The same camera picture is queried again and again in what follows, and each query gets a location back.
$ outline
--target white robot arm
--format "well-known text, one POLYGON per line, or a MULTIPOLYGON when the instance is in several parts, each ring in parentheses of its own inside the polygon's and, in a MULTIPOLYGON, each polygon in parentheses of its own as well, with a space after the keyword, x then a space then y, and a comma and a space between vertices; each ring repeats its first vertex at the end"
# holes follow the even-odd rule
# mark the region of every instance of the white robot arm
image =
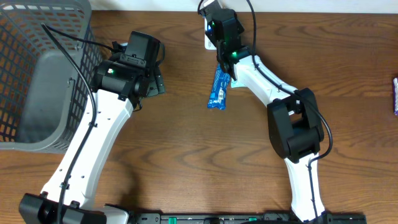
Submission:
POLYGON ((289 116, 298 112, 303 113, 296 107, 300 104, 303 107, 303 102, 293 99, 286 93, 294 93, 297 89, 274 75, 257 55, 254 57, 257 67, 254 66, 251 50, 241 45, 240 34, 244 28, 236 13, 231 9, 223 9, 217 0, 205 2, 204 8, 198 13, 206 22, 205 47, 211 49, 213 45, 215 46, 217 61, 224 72, 246 85, 266 107, 271 107, 268 109, 270 140, 275 151, 287 165, 293 195, 292 210, 302 222, 315 219, 314 205, 318 216, 325 211, 325 208, 320 199, 317 162, 312 163, 314 197, 312 197, 307 166, 311 159, 318 156, 319 142, 323 140, 320 120, 316 117, 309 118, 308 110, 304 115, 308 117, 304 119, 309 120, 309 123, 311 119, 315 122, 305 127, 305 133, 297 134, 302 127, 292 128, 289 116))
MULTIPOLYGON (((80 209, 102 211, 106 215, 107 223, 125 224, 129 218, 128 212, 114 207, 94 209, 94 198, 98 180, 102 169, 112 149, 114 140, 119 134, 124 123, 131 117, 133 106, 129 100, 121 101, 118 94, 105 90, 94 93, 98 109, 96 126, 91 131, 81 154, 76 161, 73 172, 69 178, 65 192, 64 205, 79 204, 80 209)), ((63 157, 58 169, 51 179, 44 185, 41 192, 46 192, 47 199, 58 202, 61 187, 70 163, 87 132, 91 121, 92 107, 90 99, 79 128, 75 133, 67 153, 63 157)))
MULTIPOLYGON (((258 56, 256 56, 256 62, 259 64, 259 68, 278 85, 282 85, 284 89, 291 92, 296 90, 295 87, 284 83, 267 67, 265 67, 258 56)), ((242 58, 234 66, 234 72, 236 74, 237 81, 247 86, 265 106, 276 99, 281 100, 290 96, 287 93, 280 91, 275 85, 271 84, 262 76, 262 74, 259 73, 259 71, 254 67, 251 56, 242 58)), ((309 160, 317 156, 318 154, 309 154, 301 158, 296 164, 288 158, 284 159, 289 172, 290 185, 292 188, 292 210, 302 222, 305 220, 313 220, 315 218, 307 166, 309 160)), ((313 162, 312 172, 315 205, 317 207, 318 215, 321 215, 321 213, 325 211, 325 208, 322 204, 319 193, 317 161, 313 162)))

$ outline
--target wood grain surface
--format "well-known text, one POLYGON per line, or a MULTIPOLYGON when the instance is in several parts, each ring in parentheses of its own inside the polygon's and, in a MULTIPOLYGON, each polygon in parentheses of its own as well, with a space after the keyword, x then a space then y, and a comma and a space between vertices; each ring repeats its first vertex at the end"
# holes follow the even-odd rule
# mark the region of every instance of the wood grain surface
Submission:
MULTIPOLYGON (((252 42, 252 18, 239 13, 252 42)), ((369 224, 398 222, 398 15, 257 15, 257 51, 287 83, 309 87, 335 139, 319 163, 332 212, 363 212, 369 224)), ((216 68, 194 12, 93 12, 96 40, 126 42, 133 30, 161 40, 167 94, 143 101, 123 127, 99 180, 96 205, 165 213, 288 210, 287 169, 268 139, 266 108, 229 89, 225 111, 206 104, 216 68)), ((0 223, 21 223, 23 194, 39 194, 62 155, 0 152, 0 223)))

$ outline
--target green connector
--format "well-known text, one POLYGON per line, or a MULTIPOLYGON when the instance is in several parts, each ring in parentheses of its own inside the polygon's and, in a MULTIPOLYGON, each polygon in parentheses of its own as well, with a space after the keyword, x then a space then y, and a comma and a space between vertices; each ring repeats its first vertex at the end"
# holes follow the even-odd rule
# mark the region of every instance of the green connector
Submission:
POLYGON ((169 218, 169 224, 177 224, 177 218, 169 218))

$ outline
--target mesh basket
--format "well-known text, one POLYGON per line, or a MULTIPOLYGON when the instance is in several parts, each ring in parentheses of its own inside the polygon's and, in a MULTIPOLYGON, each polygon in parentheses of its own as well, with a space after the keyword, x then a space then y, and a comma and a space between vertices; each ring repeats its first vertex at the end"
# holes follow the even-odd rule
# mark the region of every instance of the mesh basket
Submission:
MULTIPOLYGON (((63 153, 79 125, 87 90, 40 23, 94 40, 87 0, 10 1, 0 5, 0 149, 63 153)), ((53 32, 88 81, 97 46, 53 32)))

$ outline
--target black cable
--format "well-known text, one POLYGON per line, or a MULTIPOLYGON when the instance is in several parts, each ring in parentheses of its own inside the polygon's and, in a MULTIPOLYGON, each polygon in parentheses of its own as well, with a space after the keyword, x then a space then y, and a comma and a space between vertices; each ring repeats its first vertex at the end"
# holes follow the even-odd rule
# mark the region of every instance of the black cable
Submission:
POLYGON ((60 34, 60 35, 62 35, 62 36, 64 36, 64 37, 68 37, 68 38, 70 38, 70 39, 72 39, 72 40, 77 40, 77 41, 80 41, 80 42, 83 42, 83 43, 87 43, 87 44, 98 45, 98 46, 101 46, 101 47, 105 47, 105 48, 109 49, 109 50, 112 51, 112 52, 118 52, 117 50, 115 50, 115 49, 113 49, 112 47, 107 46, 107 45, 105 45, 105 44, 101 44, 101 43, 94 42, 94 41, 90 41, 90 40, 83 40, 83 39, 80 39, 80 38, 78 38, 78 37, 74 37, 74 36, 72 36, 72 35, 69 35, 69 34, 66 34, 66 33, 64 33, 64 32, 61 32, 61 31, 59 31, 59 30, 56 30, 56 29, 54 29, 53 27, 50 27, 50 26, 47 26, 47 25, 46 25, 46 27, 47 27, 47 29, 49 29, 49 30, 51 30, 51 31, 53 31, 53 32, 56 32, 57 34, 60 34))
POLYGON ((61 213, 62 213, 62 206, 63 206, 63 201, 65 199, 65 191, 67 189, 68 186, 68 181, 70 178, 70 175, 72 173, 73 167, 76 164, 76 161, 81 153, 81 150, 83 149, 83 146, 85 145, 88 136, 91 133, 91 130, 93 129, 94 125, 95 125, 95 120, 97 117, 97 108, 96 108, 96 104, 95 104, 95 100, 94 100, 94 95, 91 92, 90 86, 88 85, 88 82, 86 80, 86 78, 84 77, 83 73, 81 72, 81 70, 79 69, 78 65, 76 64, 76 62, 73 60, 73 58, 68 54, 68 52, 62 47, 62 45, 57 41, 57 39, 52 35, 52 33, 50 32, 50 29, 48 26, 46 26, 44 23, 41 23, 41 26, 43 27, 44 31, 47 33, 47 35, 50 37, 50 39, 55 43, 55 45, 58 47, 58 49, 64 54, 64 56, 68 59, 68 61, 72 64, 73 68, 75 68, 75 70, 77 71, 77 73, 79 74, 80 78, 83 80, 84 85, 86 86, 87 90, 88 90, 88 96, 90 97, 91 100, 91 106, 93 108, 93 116, 91 118, 91 122, 88 126, 87 132, 83 138, 83 140, 80 143, 79 148, 76 151, 75 156, 73 157, 70 166, 68 168, 67 174, 65 175, 65 179, 62 182, 62 188, 61 188, 61 194, 60 194, 60 200, 58 201, 58 208, 57 208, 57 223, 58 224, 62 224, 61 221, 61 213))
POLYGON ((133 113, 138 112, 138 111, 140 111, 140 110, 142 110, 142 103, 141 103, 141 100, 138 101, 138 110, 134 110, 133 113))
POLYGON ((272 80, 271 78, 269 78, 266 74, 264 74, 264 72, 260 69, 259 65, 256 63, 256 39, 257 39, 257 23, 256 23, 256 13, 254 12, 253 6, 250 2, 250 0, 246 0, 249 4, 252 16, 253 16, 253 24, 254 24, 254 37, 253 37, 253 50, 252 50, 252 60, 253 60, 253 64, 255 66, 255 68, 260 72, 260 74, 266 78, 269 82, 271 82, 273 85, 275 85, 280 91, 283 91, 287 94, 289 94, 290 96, 296 97, 296 99, 300 100, 301 102, 305 103, 320 119, 321 122, 323 123, 323 125, 325 126, 325 129, 328 133, 328 138, 329 138, 329 146, 328 149, 326 150, 326 152, 320 156, 317 156, 316 158, 311 159, 308 162, 308 174, 310 176, 310 187, 311 187, 311 195, 312 195, 312 203, 313 203, 313 209, 315 212, 315 219, 318 220, 318 212, 317 212, 317 207, 315 205, 315 193, 314 193, 314 188, 313 188, 313 179, 312 179, 312 167, 311 164, 317 160, 323 159, 324 157, 326 157, 327 155, 329 155, 332 147, 333 147, 333 136, 331 134, 331 130, 330 127, 328 125, 328 123, 326 122, 326 119, 322 116, 322 114, 316 109, 316 107, 314 107, 312 105, 311 102, 309 102, 308 100, 306 100, 305 98, 301 97, 297 91, 295 91, 294 93, 284 89, 282 87, 282 85, 278 85, 274 80, 272 80))
POLYGON ((204 1, 204 0, 201 0, 201 1, 199 2, 199 5, 198 5, 198 15, 200 15, 200 6, 201 6, 201 4, 203 3, 203 1, 204 1))

